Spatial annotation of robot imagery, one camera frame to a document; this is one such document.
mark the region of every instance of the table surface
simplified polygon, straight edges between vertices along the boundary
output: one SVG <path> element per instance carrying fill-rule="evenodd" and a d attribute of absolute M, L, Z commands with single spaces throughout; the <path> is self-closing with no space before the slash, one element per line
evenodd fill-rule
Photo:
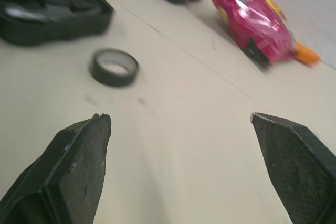
<path fill-rule="evenodd" d="M 336 153 L 336 72 L 296 61 L 262 73 L 218 24 L 210 0 L 107 0 L 103 36 L 39 47 L 1 44 L 0 197 L 61 129 L 109 114 L 95 224 L 291 223 L 268 178 L 250 114 L 309 127 Z M 114 47 L 141 71 L 97 83 L 92 53 Z"/>

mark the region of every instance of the tool case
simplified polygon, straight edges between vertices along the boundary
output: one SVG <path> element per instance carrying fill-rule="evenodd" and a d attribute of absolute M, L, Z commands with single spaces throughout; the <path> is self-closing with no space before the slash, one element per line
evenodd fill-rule
<path fill-rule="evenodd" d="M 113 14 L 105 0 L 0 0 L 0 37 L 33 46 L 104 33 Z"/>

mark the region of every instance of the orange object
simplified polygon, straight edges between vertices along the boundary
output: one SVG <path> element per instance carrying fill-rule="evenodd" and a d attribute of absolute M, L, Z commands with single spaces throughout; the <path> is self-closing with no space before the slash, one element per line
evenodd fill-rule
<path fill-rule="evenodd" d="M 317 63 L 321 60 L 314 51 L 298 41 L 296 41 L 296 59 L 307 65 Z"/>

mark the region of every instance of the chip bag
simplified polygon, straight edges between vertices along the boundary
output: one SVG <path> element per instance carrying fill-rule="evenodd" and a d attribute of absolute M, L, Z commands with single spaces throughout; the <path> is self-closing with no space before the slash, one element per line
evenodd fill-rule
<path fill-rule="evenodd" d="M 212 0 L 233 39 L 257 65 L 266 68 L 296 58 L 312 64 L 318 55 L 294 40 L 281 9 L 272 0 Z"/>

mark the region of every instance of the plastic wrapper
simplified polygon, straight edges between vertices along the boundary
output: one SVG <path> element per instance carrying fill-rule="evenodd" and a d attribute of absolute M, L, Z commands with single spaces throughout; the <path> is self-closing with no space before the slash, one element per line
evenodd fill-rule
<path fill-rule="evenodd" d="M 319 60 L 314 52 L 294 40 L 286 17 L 272 0 L 212 1 L 237 45 L 261 67 L 290 58 L 306 64 Z"/>

